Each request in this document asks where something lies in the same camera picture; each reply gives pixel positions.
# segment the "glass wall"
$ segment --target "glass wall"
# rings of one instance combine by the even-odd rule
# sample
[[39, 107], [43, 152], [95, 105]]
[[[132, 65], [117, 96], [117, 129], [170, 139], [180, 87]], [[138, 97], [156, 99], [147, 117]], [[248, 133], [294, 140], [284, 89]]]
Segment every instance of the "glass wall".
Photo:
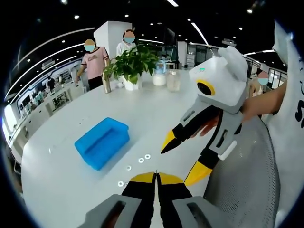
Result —
[[287, 74], [275, 69], [269, 69], [268, 87], [276, 89], [287, 81]]

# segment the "white shirt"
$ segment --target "white shirt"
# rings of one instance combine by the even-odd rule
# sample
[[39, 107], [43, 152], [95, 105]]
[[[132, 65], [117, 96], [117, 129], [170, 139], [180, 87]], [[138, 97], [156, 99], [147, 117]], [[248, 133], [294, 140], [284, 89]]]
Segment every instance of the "white shirt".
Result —
[[304, 185], [304, 65], [290, 39], [279, 42], [274, 49], [288, 64], [288, 81], [281, 108], [268, 123], [281, 184], [275, 227], [286, 218]]
[[122, 41], [117, 45], [116, 56], [121, 56], [125, 50], [130, 51], [134, 47], [136, 47], [134, 43], [127, 44], [126, 42]]

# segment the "white wall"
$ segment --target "white wall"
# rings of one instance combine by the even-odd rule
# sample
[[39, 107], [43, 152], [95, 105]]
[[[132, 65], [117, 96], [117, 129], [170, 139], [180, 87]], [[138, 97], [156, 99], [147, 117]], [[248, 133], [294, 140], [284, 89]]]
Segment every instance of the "white wall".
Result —
[[109, 38], [108, 38], [108, 21], [100, 26], [94, 33], [96, 45], [99, 47], [105, 47], [109, 52]]
[[94, 32], [97, 46], [107, 50], [110, 59], [116, 57], [116, 47], [123, 40], [127, 29], [132, 29], [132, 23], [121, 21], [107, 21]]
[[187, 64], [187, 43], [185, 41], [177, 42], [177, 50], [179, 55], [179, 62], [184, 67]]

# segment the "potted plant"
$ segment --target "potted plant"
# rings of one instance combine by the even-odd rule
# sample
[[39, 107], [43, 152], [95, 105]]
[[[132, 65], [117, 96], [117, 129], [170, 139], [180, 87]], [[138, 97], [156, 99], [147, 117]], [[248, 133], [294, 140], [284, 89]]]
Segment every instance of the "potted plant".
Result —
[[141, 88], [141, 76], [148, 72], [152, 76], [158, 58], [147, 47], [138, 45], [130, 51], [124, 51], [121, 56], [110, 61], [110, 65], [104, 69], [104, 75], [112, 74], [116, 80], [123, 77], [124, 87], [127, 90]]

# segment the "blue basket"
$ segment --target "blue basket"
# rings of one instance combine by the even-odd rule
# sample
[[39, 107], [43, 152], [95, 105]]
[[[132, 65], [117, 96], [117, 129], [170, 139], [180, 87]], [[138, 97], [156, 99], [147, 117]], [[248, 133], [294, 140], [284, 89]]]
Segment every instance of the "blue basket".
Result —
[[75, 142], [85, 162], [95, 170], [107, 162], [130, 140], [129, 127], [112, 118], [105, 118]]

